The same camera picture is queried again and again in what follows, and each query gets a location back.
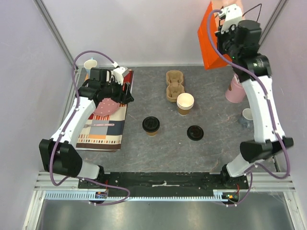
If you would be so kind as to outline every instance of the coffee cup lid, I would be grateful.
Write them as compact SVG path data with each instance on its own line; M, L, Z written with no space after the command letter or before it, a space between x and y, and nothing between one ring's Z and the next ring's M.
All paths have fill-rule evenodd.
M143 120L143 129L148 133L157 131L160 127L160 121L154 116L149 116Z
M191 140L197 141L203 138L203 130L199 126L190 126L187 130L187 135Z

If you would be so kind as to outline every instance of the pink cup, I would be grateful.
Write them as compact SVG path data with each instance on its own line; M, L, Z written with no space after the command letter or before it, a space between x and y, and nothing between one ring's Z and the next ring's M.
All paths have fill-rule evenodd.
M242 102L244 97L246 96L245 90L243 89L237 75L234 74L234 77L231 80L231 83L228 87L228 90L225 94L228 101L232 103Z

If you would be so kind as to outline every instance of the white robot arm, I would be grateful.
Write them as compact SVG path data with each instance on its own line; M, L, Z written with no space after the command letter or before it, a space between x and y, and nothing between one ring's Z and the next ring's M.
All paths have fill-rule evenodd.
M127 104L134 99L130 93L130 84L123 79L128 69L116 64L114 70L92 68L88 79L78 90L73 106L51 139L43 139L39 144L45 171L50 170L50 159L54 152L52 171L71 177L97 179L103 174L103 167L82 160L75 150L78 136L88 117L104 98Z
M234 178L242 176L255 163L278 154L282 145L293 146L293 139L285 136L278 119L269 60L258 53L260 24L242 20L242 10L236 4L214 12L219 12L220 20L225 19L215 33L217 52L222 59L223 54L232 59L234 72L248 97L255 129L254 140L242 142L240 154L222 169L226 178Z

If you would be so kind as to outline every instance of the white paper cup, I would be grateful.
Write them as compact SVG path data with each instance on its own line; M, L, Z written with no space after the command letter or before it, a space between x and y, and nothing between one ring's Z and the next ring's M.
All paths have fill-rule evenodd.
M182 93L177 97L178 112L180 115L187 115L194 105L194 97L189 93Z
M90 73L91 73L91 68L95 68L97 66L97 61L94 59L89 59L84 63L84 68L88 74L88 76L90 77Z
M243 110L241 117L239 118L239 123L245 128L251 127L253 123L253 115L250 108Z

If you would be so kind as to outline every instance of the gray floor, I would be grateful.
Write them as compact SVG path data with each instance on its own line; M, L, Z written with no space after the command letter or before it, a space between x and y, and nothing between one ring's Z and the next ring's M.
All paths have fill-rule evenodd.
M37 230L293 230L282 194L249 194L238 207L213 202L128 201L94 207L45 200Z
M79 151L89 162L114 172L219 172L239 153L241 141L253 139L253 129L244 129L238 117L248 101L234 104L225 98L233 77L230 67L206 71L203 67L137 67L128 106L122 149L117 152ZM165 74L184 73L185 91L195 98L190 114L181 116L176 103L166 99ZM161 123L159 133L149 137L142 129L147 116ZM204 138L192 141L186 131L191 125L204 130ZM273 161L265 163L274 170Z

